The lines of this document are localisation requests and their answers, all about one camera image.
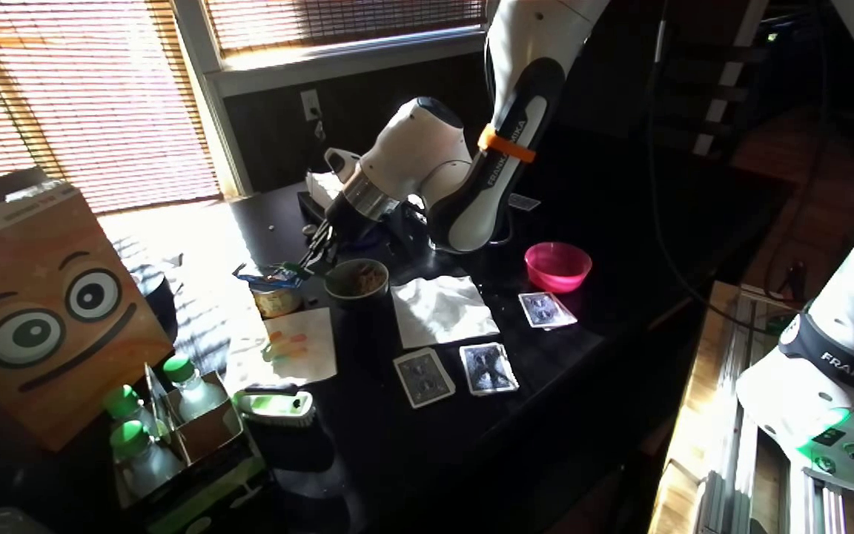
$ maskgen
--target pink bowl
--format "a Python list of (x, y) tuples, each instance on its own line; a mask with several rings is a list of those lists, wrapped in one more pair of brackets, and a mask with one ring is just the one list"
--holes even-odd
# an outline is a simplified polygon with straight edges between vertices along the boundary
[(529, 282), (551, 293), (573, 293), (590, 270), (594, 257), (573, 242), (547, 241), (526, 250)]

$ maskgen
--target floor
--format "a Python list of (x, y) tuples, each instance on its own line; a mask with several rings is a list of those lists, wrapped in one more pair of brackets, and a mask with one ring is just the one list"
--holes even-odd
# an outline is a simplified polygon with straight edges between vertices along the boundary
[[(754, 254), (745, 284), (778, 290), (791, 303), (809, 300), (854, 242), (854, 115), (843, 113), (825, 127), (809, 104), (784, 110), (742, 140), (733, 165), (794, 183), (791, 201)], [(649, 468), (665, 448), (667, 423), (640, 444)], [(645, 511), (646, 490), (634, 490), (633, 481), (627, 468), (610, 472), (548, 534), (645, 530), (646, 521), (640, 524), (637, 515), (634, 527), (634, 514)]]

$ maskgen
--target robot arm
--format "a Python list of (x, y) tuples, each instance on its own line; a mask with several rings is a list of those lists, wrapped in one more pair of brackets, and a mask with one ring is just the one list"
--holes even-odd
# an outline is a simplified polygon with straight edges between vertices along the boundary
[(501, 0), (487, 32), (492, 121), (471, 156), (462, 127), (438, 100), (403, 104), (366, 150), (324, 224), (306, 267), (338, 254), (403, 198), (419, 195), (438, 250), (476, 253), (490, 242), (504, 195), (533, 161), (562, 85), (609, 0)]

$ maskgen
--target cartoon eye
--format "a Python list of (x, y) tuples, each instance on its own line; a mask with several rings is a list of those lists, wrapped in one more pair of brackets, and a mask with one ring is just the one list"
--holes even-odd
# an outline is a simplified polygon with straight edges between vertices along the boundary
[(28, 309), (0, 319), (0, 365), (23, 367), (47, 358), (62, 345), (62, 319), (41, 309)]
[(108, 270), (89, 270), (71, 282), (69, 312), (81, 319), (102, 319), (123, 303), (123, 284)]

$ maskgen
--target cup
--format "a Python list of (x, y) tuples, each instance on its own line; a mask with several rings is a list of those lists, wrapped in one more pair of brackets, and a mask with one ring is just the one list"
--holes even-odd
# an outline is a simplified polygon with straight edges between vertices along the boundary
[(324, 290), (332, 303), (336, 349), (341, 367), (388, 362), (397, 349), (388, 267), (376, 257), (338, 260), (324, 276)]

